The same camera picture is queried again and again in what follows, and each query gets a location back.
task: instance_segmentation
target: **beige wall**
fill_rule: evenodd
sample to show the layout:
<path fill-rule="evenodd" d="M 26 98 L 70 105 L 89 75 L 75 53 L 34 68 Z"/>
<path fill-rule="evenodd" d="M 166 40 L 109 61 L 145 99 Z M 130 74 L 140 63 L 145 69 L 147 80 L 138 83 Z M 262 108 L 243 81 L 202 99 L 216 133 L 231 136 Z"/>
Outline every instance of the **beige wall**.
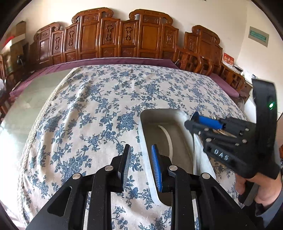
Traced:
<path fill-rule="evenodd" d="M 12 26 L 27 22 L 26 36 L 33 42 L 35 32 L 52 22 L 71 24 L 79 11 L 108 7 L 114 17 L 127 20 L 135 9 L 149 9 L 169 14 L 173 26 L 180 30 L 179 44 L 183 44 L 184 31 L 191 32 L 194 25 L 202 25 L 218 34 L 223 50 L 238 57 L 246 26 L 246 0 L 33 0 L 15 18 Z"/>
<path fill-rule="evenodd" d="M 269 34 L 268 47 L 248 38 L 250 26 Z M 283 41 L 268 17 L 251 1 L 247 4 L 247 23 L 242 48 L 236 63 L 258 78 L 275 83 L 277 109 L 283 112 Z"/>

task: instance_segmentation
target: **silver screw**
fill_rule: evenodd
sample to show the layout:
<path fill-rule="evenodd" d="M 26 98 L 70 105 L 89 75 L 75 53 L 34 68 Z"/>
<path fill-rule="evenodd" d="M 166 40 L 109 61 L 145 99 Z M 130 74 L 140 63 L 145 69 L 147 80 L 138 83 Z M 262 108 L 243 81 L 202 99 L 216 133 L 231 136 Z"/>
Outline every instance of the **silver screw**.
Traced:
<path fill-rule="evenodd" d="M 73 178 L 74 180 L 79 179 L 80 177 L 81 177 L 81 175 L 80 175 L 79 173 L 75 173 L 75 174 L 72 176 L 72 178 Z"/>
<path fill-rule="evenodd" d="M 105 166 L 105 171 L 112 171 L 113 170 L 113 166 L 112 165 L 107 165 Z"/>
<path fill-rule="evenodd" d="M 176 171 L 176 170 L 178 169 L 178 167 L 177 167 L 176 165 L 170 165 L 170 166 L 169 166 L 169 169 L 170 169 L 171 171 Z"/>
<path fill-rule="evenodd" d="M 209 178 L 210 178 L 210 175 L 205 172 L 205 173 L 202 174 L 202 178 L 203 178 L 203 179 L 209 179 Z"/>

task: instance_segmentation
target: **person's hand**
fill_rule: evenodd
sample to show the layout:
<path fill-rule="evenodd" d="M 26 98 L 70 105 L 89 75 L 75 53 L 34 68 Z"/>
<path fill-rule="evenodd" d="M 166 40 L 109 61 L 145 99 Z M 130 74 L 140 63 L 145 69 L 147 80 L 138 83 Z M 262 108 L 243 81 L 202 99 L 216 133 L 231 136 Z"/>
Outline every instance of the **person's hand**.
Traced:
<path fill-rule="evenodd" d="M 278 174 L 278 177 L 274 180 L 261 173 L 257 173 L 251 179 L 245 179 L 238 174 L 236 175 L 236 185 L 235 189 L 237 192 L 242 195 L 245 191 L 245 182 L 250 181 L 259 185 L 258 193 L 255 197 L 255 202 L 262 204 L 264 207 L 272 204 L 277 197 L 279 196 L 282 189 L 281 175 Z"/>

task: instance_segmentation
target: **blue floral pattern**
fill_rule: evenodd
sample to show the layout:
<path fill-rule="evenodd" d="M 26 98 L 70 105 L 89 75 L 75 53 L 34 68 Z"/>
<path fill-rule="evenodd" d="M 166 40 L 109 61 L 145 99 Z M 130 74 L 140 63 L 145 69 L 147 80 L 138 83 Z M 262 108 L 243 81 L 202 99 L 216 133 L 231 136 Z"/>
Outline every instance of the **blue floral pattern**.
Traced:
<path fill-rule="evenodd" d="M 151 108 L 244 119 L 206 76 L 144 65 L 80 67 L 57 92 L 29 149 L 21 194 L 26 222 L 72 174 L 95 173 L 128 143 L 132 155 L 126 189 L 111 195 L 112 228 L 169 229 L 171 208 L 151 199 L 139 144 L 139 115 Z M 213 159 L 211 163 L 218 182 L 237 201 L 234 173 Z"/>

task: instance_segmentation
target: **gray sleeve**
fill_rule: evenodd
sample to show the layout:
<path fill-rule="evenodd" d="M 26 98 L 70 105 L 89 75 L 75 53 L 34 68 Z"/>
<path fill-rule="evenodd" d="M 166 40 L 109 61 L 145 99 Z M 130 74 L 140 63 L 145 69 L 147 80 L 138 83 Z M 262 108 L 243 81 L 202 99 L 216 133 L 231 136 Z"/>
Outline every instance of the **gray sleeve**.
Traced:
<path fill-rule="evenodd" d="M 266 227 L 271 220 L 274 218 L 276 213 L 278 212 L 279 208 L 283 203 L 283 188 L 281 189 L 281 193 L 274 201 L 274 203 L 266 210 L 263 211 L 261 204 L 256 204 L 256 217 L 262 217 L 263 226 Z"/>

